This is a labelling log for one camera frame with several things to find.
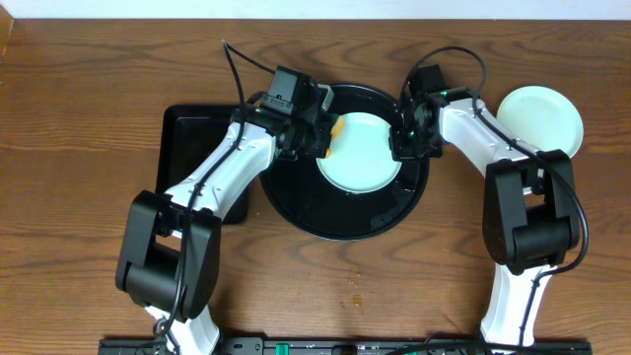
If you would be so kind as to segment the green yellow sponge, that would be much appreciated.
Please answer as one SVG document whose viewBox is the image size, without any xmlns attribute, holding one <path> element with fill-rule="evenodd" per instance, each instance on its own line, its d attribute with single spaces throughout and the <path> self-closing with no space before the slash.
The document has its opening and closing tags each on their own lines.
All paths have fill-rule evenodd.
<svg viewBox="0 0 631 355">
<path fill-rule="evenodd" d="M 344 118 L 342 116 L 337 115 L 335 123 L 333 124 L 330 130 L 330 142 L 329 142 L 329 147 L 327 148 L 325 152 L 325 156 L 324 156 L 325 159 L 329 158 L 331 155 L 330 143 L 335 141 L 340 136 L 341 132 L 344 129 L 344 126 L 345 126 Z"/>
</svg>

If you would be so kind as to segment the light blue plate top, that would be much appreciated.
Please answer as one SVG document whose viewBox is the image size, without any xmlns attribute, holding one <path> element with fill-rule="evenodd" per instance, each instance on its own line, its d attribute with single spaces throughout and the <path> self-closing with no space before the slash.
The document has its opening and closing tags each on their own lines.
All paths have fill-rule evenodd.
<svg viewBox="0 0 631 355">
<path fill-rule="evenodd" d="M 346 192 L 374 192 L 388 185 L 399 173 L 402 163 L 392 157 L 390 124 L 367 112 L 340 115 L 345 126 L 331 143 L 331 155 L 316 159 L 321 174 Z"/>
</svg>

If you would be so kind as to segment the light blue plate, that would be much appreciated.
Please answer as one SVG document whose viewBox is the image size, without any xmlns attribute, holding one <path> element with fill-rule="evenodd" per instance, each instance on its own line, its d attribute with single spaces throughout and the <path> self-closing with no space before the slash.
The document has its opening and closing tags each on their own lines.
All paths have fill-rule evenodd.
<svg viewBox="0 0 631 355">
<path fill-rule="evenodd" d="M 572 158 L 583 143 L 580 113 L 569 99 L 546 87 L 526 86 L 510 92 L 499 105 L 497 119 L 543 151 L 562 150 Z"/>
<path fill-rule="evenodd" d="M 367 112 L 340 115 L 345 126 L 331 143 L 331 155 L 316 159 L 321 174 L 346 192 L 374 192 L 388 185 L 399 173 L 402 163 L 392 157 L 390 124 Z"/>
</svg>

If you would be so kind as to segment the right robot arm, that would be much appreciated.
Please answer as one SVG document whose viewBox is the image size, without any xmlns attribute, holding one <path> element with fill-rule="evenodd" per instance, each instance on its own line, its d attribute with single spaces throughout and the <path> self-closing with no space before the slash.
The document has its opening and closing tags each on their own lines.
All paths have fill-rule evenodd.
<svg viewBox="0 0 631 355">
<path fill-rule="evenodd" d="M 398 109 L 403 121 L 390 134 L 395 160 L 439 158 L 452 144 L 484 176 L 482 236 L 495 274 L 482 338 L 501 351 L 534 345 L 545 287 L 567 269 L 565 255 L 585 222 L 569 157 L 521 141 L 476 91 L 449 87 L 438 65 L 408 74 Z"/>
</svg>

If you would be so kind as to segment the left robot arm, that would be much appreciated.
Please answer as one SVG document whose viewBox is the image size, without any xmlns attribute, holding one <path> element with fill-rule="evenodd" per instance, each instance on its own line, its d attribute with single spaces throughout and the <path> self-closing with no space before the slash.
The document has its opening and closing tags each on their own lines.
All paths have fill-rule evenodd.
<svg viewBox="0 0 631 355">
<path fill-rule="evenodd" d="M 155 318 L 154 337 L 130 354 L 211 354 L 220 338 L 208 303 L 218 279 L 223 221 L 277 159 L 326 158 L 342 119 L 333 89 L 280 66 L 270 87 L 241 99 L 217 148 L 185 179 L 132 201 L 116 287 Z"/>
</svg>

